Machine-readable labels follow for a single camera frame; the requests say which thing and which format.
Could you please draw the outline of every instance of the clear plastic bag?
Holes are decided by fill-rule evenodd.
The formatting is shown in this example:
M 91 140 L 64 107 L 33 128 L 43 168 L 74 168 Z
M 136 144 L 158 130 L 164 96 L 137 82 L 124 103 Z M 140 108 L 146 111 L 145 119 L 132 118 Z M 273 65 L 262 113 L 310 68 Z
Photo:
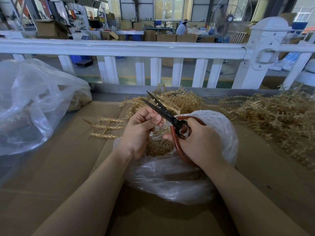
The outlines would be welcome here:
M 207 126 L 215 129 L 222 140 L 223 157 L 234 166 L 238 138 L 229 119 L 219 112 L 210 110 L 194 111 L 183 116 L 186 115 L 198 117 Z M 166 200 L 186 205 L 207 203 L 216 192 L 215 186 L 206 174 L 200 168 L 183 162 L 176 150 L 164 156 L 145 155 L 133 162 L 126 175 L 126 184 Z
M 37 59 L 0 63 L 0 155 L 47 141 L 67 111 L 92 100 L 89 84 Z

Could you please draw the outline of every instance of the person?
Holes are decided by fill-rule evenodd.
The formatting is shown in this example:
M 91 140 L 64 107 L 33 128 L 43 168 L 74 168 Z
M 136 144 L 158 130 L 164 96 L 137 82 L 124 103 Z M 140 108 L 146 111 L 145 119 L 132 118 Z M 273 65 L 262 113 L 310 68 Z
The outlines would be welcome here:
M 187 34 L 187 33 L 188 33 L 188 31 L 187 31 L 187 25 L 188 25 L 188 20 L 185 19 L 185 20 L 179 25 L 179 27 L 177 27 L 176 34 L 177 34 L 177 35 L 184 35 L 184 34 Z
M 187 122 L 192 133 L 186 140 L 179 139 L 179 143 L 217 187 L 240 235 L 308 235 L 224 160 L 215 130 L 193 118 Z M 156 126 L 163 126 L 162 117 L 150 107 L 132 116 L 119 147 L 33 236 L 105 235 L 127 166 L 144 154 L 149 133 Z M 163 137 L 173 140 L 171 135 Z

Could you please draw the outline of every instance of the right hand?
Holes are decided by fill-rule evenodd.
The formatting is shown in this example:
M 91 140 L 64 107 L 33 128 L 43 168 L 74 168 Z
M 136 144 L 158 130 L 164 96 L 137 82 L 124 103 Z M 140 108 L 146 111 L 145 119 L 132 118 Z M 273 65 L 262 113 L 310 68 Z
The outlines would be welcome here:
M 186 155 L 201 168 L 214 167 L 224 161 L 221 138 L 217 132 L 193 118 L 188 118 L 187 123 L 191 128 L 190 136 L 185 140 L 178 139 Z M 163 138 L 174 142 L 171 134 L 165 134 Z

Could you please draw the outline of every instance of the hand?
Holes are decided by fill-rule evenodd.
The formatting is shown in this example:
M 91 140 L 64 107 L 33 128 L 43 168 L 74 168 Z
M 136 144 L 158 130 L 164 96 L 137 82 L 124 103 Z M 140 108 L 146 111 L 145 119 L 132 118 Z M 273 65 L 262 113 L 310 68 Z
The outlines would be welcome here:
M 150 107 L 143 107 L 133 115 L 124 131 L 119 148 L 125 155 L 139 159 L 144 155 L 149 134 L 162 127 L 162 117 Z
M 179 138 L 186 155 L 202 169 L 222 162 L 222 145 L 217 132 L 212 127 L 202 126 L 193 118 L 187 119 L 187 123 L 192 131 L 190 136 L 185 140 Z M 171 134 L 165 134 L 163 138 L 173 142 Z

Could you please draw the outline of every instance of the white fence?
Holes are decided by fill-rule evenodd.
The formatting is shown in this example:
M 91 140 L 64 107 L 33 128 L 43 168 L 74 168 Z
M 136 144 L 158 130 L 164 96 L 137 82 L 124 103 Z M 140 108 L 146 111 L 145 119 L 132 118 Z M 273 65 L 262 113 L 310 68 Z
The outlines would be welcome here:
M 75 71 L 69 55 L 97 56 L 103 83 L 110 84 L 119 84 L 115 56 L 135 57 L 137 85 L 145 84 L 144 57 L 150 57 L 152 86 L 161 83 L 161 58 L 169 57 L 174 58 L 172 86 L 175 87 L 180 85 L 184 58 L 197 59 L 192 87 L 202 87 L 208 60 L 213 59 L 207 88 L 216 87 L 223 59 L 240 59 L 232 88 L 258 89 L 279 52 L 301 52 L 284 82 L 284 89 L 288 89 L 315 52 L 315 35 L 309 42 L 301 41 L 298 45 L 281 44 L 290 30 L 284 19 L 271 17 L 252 27 L 246 44 L 0 39 L 0 53 L 12 53 L 17 60 L 23 60 L 26 54 L 58 55 L 63 70 L 72 75 Z

